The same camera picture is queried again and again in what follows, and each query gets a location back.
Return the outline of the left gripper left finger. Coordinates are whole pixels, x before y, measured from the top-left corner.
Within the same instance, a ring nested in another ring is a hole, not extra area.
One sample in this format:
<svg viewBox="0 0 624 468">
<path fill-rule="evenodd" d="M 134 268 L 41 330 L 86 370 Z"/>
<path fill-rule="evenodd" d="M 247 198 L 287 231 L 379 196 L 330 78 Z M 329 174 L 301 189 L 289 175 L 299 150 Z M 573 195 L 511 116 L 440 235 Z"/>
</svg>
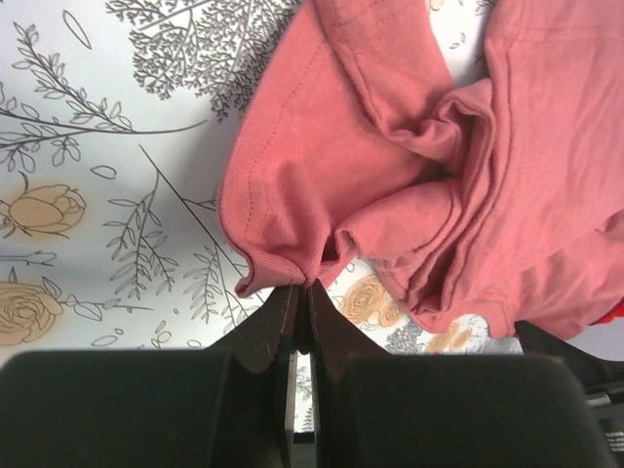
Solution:
<svg viewBox="0 0 624 468">
<path fill-rule="evenodd" d="M 295 287 L 203 350 L 36 351 L 1 369 L 5 467 L 287 467 Z"/>
</svg>

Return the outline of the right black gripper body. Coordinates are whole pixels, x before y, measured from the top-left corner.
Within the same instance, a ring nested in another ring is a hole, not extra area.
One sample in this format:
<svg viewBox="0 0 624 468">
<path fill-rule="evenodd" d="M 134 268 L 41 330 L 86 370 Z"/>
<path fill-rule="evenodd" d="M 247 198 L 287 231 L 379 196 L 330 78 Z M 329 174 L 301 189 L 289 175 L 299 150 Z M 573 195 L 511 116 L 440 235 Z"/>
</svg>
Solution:
<svg viewBox="0 0 624 468">
<path fill-rule="evenodd" d="M 515 324 L 523 351 L 557 359 L 581 383 L 617 466 L 623 466 L 623 362 L 604 360 L 527 322 Z"/>
</svg>

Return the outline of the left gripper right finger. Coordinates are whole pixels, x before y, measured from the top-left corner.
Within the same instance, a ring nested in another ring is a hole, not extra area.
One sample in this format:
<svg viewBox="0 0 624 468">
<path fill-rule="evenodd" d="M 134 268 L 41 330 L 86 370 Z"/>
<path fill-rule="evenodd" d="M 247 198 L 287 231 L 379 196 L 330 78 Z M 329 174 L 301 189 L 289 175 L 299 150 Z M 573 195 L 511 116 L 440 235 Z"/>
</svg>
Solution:
<svg viewBox="0 0 624 468">
<path fill-rule="evenodd" d="M 393 355 L 306 294 L 321 467 L 613 467 L 581 387 L 541 355 Z"/>
</svg>

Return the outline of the dusty pink t shirt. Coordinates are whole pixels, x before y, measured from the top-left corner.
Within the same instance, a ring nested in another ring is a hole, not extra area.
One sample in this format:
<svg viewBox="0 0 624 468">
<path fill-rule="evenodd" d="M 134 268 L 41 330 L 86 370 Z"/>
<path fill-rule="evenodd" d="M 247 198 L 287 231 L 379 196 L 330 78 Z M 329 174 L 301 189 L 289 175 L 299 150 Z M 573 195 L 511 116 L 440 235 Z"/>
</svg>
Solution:
<svg viewBox="0 0 624 468">
<path fill-rule="evenodd" d="M 306 1 L 221 184 L 236 291 L 354 257 L 429 332 L 579 334 L 623 298 L 623 5 L 499 1 L 453 82 L 422 1 Z"/>
</svg>

